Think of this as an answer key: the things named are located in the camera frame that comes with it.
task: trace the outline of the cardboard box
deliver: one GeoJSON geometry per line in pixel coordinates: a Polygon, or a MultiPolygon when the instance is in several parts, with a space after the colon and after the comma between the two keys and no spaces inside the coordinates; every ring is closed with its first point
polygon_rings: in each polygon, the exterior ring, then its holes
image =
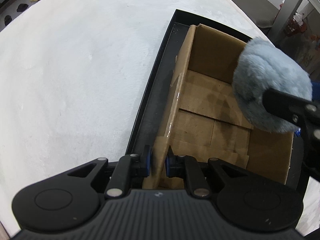
{"type": "Polygon", "coordinates": [[[189,28],[176,58],[144,188],[183,188],[182,179],[165,176],[169,145],[175,155],[191,155],[201,162],[217,157],[286,182],[293,134],[252,127],[232,94],[233,72],[244,46],[245,42],[205,25],[189,28]]]}

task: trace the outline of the circular button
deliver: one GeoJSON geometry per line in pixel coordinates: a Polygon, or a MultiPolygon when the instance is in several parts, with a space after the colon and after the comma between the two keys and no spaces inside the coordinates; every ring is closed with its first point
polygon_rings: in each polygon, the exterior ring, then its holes
{"type": "Polygon", "coordinates": [[[206,197],[207,195],[210,194],[210,191],[207,190],[206,188],[197,188],[193,194],[195,194],[198,197],[206,197]]]}
{"type": "Polygon", "coordinates": [[[107,195],[110,197],[119,197],[122,193],[122,190],[119,188],[111,188],[107,190],[107,195]]]}
{"type": "Polygon", "coordinates": [[[72,195],[63,189],[47,189],[35,197],[36,205],[44,210],[59,210],[72,202],[72,195]]]}
{"type": "Polygon", "coordinates": [[[255,209],[272,210],[280,204],[281,199],[271,191],[251,191],[244,195],[244,202],[255,209]]]}

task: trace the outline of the black shoe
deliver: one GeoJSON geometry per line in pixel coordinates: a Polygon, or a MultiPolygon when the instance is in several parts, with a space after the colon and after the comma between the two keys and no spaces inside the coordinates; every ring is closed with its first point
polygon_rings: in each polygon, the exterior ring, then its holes
{"type": "Polygon", "coordinates": [[[7,26],[11,21],[12,21],[11,16],[10,16],[10,15],[7,15],[7,16],[4,18],[4,25],[7,26]]]}
{"type": "Polygon", "coordinates": [[[19,4],[18,8],[17,8],[17,12],[23,12],[28,8],[29,5],[27,5],[26,3],[21,3],[19,4]]]}

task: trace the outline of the blue fabric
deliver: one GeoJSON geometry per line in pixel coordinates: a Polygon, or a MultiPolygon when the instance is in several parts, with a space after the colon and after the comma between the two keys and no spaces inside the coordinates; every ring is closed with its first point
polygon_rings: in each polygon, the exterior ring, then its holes
{"type": "Polygon", "coordinates": [[[232,88],[246,119],[255,127],[269,132],[285,133],[296,131],[298,127],[265,110],[262,95],[267,89],[273,88],[307,100],[312,99],[308,73],[261,38],[249,41],[240,54],[232,88]]]}
{"type": "Polygon", "coordinates": [[[320,100],[320,82],[312,83],[312,100],[320,100]]]}

